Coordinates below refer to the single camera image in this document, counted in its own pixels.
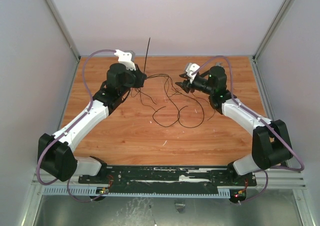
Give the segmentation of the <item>black zip tie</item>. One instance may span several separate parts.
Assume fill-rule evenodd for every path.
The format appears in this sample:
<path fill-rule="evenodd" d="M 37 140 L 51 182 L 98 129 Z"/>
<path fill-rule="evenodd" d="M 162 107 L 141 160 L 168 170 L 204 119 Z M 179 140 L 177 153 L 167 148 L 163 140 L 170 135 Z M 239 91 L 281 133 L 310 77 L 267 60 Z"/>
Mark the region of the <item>black zip tie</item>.
<path fill-rule="evenodd" d="M 146 47 L 146 53 L 145 53 L 145 58 L 144 58 L 144 65 L 143 65 L 143 74 L 146 72 L 146 66 L 147 66 L 147 58 L 148 58 L 148 52 L 150 48 L 150 42 L 151 42 L 151 37 L 148 38 L 148 43 Z"/>

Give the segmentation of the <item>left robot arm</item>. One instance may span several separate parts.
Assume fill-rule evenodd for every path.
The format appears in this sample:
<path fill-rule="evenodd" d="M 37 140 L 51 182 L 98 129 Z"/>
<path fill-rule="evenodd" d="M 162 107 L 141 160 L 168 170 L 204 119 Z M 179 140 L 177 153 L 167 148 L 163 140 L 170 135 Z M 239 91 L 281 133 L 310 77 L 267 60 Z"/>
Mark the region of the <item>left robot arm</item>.
<path fill-rule="evenodd" d="M 124 103 L 133 88 L 141 88 L 147 76 L 138 65 L 128 69 L 114 63 L 106 73 L 106 81 L 94 94 L 86 108 L 71 122 L 52 135 L 44 133 L 38 141 L 38 170 L 44 170 L 56 180 L 65 182 L 74 174 L 88 175 L 96 183 L 108 176 L 104 161 L 97 157 L 75 157 L 74 151 L 82 139 L 116 108 Z"/>

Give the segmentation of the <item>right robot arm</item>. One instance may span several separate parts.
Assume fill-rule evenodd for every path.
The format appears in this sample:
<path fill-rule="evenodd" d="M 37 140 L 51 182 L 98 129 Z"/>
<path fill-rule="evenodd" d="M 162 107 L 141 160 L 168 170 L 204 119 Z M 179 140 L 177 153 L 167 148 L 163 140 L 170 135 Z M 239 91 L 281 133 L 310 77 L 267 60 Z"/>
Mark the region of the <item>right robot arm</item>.
<path fill-rule="evenodd" d="M 272 121 L 251 111 L 227 89 L 227 75 L 221 66 L 199 74 L 200 66 L 189 63 L 184 80 L 177 82 L 186 93 L 200 91 L 208 95 L 211 107 L 218 113 L 238 123 L 252 136 L 251 153 L 233 161 L 227 166 L 227 180 L 239 185 L 245 176 L 259 170 L 267 170 L 293 157 L 290 137 L 286 124 L 281 120 Z"/>

